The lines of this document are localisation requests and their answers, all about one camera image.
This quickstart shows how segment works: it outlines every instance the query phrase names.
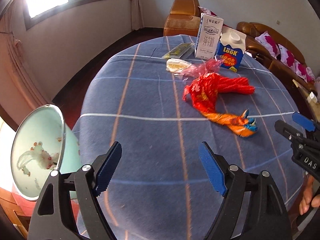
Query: dark red floor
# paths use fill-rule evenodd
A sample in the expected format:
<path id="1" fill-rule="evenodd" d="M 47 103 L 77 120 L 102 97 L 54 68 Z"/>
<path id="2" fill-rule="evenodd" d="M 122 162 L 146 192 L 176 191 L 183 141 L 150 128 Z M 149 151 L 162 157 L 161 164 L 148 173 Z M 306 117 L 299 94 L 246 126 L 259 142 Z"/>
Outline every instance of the dark red floor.
<path id="1" fill-rule="evenodd" d="M 133 45 L 162 36 L 163 29 L 158 28 L 144 28 L 129 33 L 92 59 L 60 90 L 52 101 L 61 109 L 70 129 L 80 117 L 82 103 L 90 82 L 108 59 Z"/>

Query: human hand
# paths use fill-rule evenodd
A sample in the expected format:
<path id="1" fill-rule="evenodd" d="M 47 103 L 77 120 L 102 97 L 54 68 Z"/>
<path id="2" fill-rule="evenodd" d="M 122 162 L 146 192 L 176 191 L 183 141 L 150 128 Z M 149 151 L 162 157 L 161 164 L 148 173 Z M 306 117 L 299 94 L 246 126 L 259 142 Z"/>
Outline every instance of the human hand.
<path id="1" fill-rule="evenodd" d="M 310 203 L 312 207 L 319 207 L 320 206 L 320 195 L 315 196 L 313 199 L 313 189 L 312 184 L 315 178 L 311 175 L 308 176 L 308 182 L 305 190 L 303 191 L 303 197 L 299 205 L 300 215 L 306 213 L 310 207 Z"/>

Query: blue gripper pad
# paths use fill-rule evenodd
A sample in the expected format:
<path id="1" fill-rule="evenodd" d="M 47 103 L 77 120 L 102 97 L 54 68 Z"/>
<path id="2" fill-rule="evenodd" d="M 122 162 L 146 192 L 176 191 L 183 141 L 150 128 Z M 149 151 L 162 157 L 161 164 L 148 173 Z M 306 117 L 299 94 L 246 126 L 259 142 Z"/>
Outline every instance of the blue gripper pad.
<path id="1" fill-rule="evenodd" d="M 199 146 L 199 158 L 214 190 L 224 196 L 227 192 L 224 174 L 204 143 Z"/>
<path id="2" fill-rule="evenodd" d="M 108 157 L 103 163 L 101 168 L 96 174 L 96 187 L 93 189 L 93 195 L 95 197 L 99 196 L 103 191 L 105 191 L 110 183 L 110 180 L 115 172 L 118 163 L 121 159 L 122 148 L 120 143 L 115 143 L 109 152 Z"/>
<path id="3" fill-rule="evenodd" d="M 292 120 L 295 123 L 301 125 L 304 129 L 306 129 L 309 132 L 314 132 L 316 130 L 314 123 L 302 114 L 299 114 L 298 112 L 292 114 Z"/>

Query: pink plastic wrapper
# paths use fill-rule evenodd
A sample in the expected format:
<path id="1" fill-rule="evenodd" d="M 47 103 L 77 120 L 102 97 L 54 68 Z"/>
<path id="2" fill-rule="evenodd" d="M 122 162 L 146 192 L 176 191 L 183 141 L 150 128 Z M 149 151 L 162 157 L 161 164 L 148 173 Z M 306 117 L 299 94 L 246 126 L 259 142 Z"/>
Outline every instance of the pink plastic wrapper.
<path id="1" fill-rule="evenodd" d="M 220 56 L 215 56 L 214 58 L 208 59 L 206 62 L 201 64 L 192 64 L 190 67 L 178 70 L 175 72 L 175 76 L 187 80 L 188 77 L 198 78 L 207 73 L 218 73 L 220 66 L 224 62 Z"/>

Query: milk carton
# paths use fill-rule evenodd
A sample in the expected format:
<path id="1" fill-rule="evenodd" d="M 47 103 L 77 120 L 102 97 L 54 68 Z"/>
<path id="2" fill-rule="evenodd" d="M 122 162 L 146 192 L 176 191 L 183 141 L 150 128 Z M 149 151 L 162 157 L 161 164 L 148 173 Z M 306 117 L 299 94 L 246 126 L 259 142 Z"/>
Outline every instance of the milk carton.
<path id="1" fill-rule="evenodd" d="M 245 38 L 246 34 L 223 26 L 217 52 L 225 60 L 222 67 L 237 72 L 245 52 Z"/>
<path id="2" fill-rule="evenodd" d="M 202 13 L 195 57 L 209 59 L 215 56 L 223 26 L 223 19 Z"/>

